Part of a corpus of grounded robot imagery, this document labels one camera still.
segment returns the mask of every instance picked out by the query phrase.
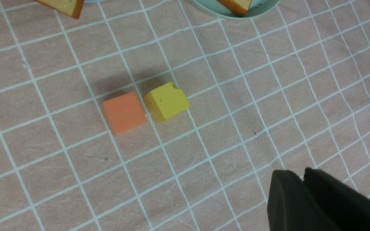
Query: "orange sponge cube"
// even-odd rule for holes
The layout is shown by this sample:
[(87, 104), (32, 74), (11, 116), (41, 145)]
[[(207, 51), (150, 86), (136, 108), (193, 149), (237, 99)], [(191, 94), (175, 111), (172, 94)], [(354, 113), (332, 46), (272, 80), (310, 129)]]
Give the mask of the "orange sponge cube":
[(146, 123), (144, 110), (135, 92), (104, 101), (102, 111), (114, 135)]

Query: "toast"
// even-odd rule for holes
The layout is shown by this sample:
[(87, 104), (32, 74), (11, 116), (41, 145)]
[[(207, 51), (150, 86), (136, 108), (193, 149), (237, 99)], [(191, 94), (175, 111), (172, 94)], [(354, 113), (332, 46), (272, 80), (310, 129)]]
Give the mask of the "toast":
[(34, 0), (71, 18), (79, 19), (84, 0)]
[(242, 17), (248, 13), (251, 0), (217, 0), (232, 13)]

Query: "sponge cube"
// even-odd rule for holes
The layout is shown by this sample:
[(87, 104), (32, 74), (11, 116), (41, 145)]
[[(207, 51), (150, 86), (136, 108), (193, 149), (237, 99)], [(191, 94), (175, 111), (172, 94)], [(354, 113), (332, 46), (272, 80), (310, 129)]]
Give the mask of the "sponge cube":
[(146, 123), (144, 110), (135, 92), (104, 101), (102, 111), (114, 135)]
[(184, 92), (170, 82), (144, 96), (144, 101), (157, 123), (163, 122), (189, 108)]

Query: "yellow sponge cube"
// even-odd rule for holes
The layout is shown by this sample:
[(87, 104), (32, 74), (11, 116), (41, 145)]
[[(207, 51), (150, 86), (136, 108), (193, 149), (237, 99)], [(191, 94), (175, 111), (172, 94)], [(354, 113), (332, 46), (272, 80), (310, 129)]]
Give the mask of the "yellow sponge cube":
[(144, 101), (157, 123), (163, 122), (189, 108), (184, 92), (175, 84), (166, 83), (144, 96)]

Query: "light blue plate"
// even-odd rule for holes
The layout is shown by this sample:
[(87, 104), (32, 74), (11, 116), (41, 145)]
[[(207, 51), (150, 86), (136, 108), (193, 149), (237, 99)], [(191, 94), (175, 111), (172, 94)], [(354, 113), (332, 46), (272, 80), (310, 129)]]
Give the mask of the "light blue plate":
[(270, 11), (279, 2), (279, 0), (252, 0), (248, 13), (244, 17), (239, 17), (217, 2), (217, 0), (190, 1), (199, 9), (226, 19), (249, 19)]

